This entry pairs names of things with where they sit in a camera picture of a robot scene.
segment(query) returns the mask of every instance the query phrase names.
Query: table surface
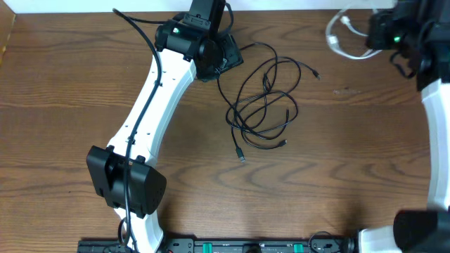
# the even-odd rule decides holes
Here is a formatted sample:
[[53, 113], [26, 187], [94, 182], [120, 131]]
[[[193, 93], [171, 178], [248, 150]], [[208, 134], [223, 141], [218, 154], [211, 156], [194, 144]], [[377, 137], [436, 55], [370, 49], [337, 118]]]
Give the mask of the table surface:
[[[428, 125], [414, 81], [388, 63], [392, 52], [351, 61], [331, 53], [324, 30], [335, 11], [236, 12], [238, 45], [263, 41], [303, 69], [292, 92], [299, 117], [276, 150], [239, 140], [236, 156], [215, 82], [190, 85], [167, 128], [157, 165], [167, 178], [160, 225], [199, 238], [299, 238], [315, 231], [349, 235], [392, 224], [402, 208], [425, 208], [430, 177]], [[173, 13], [135, 13], [164, 20]], [[370, 13], [355, 11], [365, 28]], [[223, 24], [229, 21], [224, 16]], [[153, 39], [154, 25], [142, 25]], [[364, 39], [336, 30], [342, 47]], [[221, 77], [229, 98], [266, 48]], [[0, 252], [75, 252], [82, 238], [115, 238], [119, 219], [97, 196], [86, 167], [104, 147], [146, 80], [151, 52], [112, 13], [19, 15], [0, 67]], [[293, 85], [293, 67], [277, 86]], [[261, 90], [262, 73], [243, 95]], [[290, 104], [275, 104], [269, 124]]]

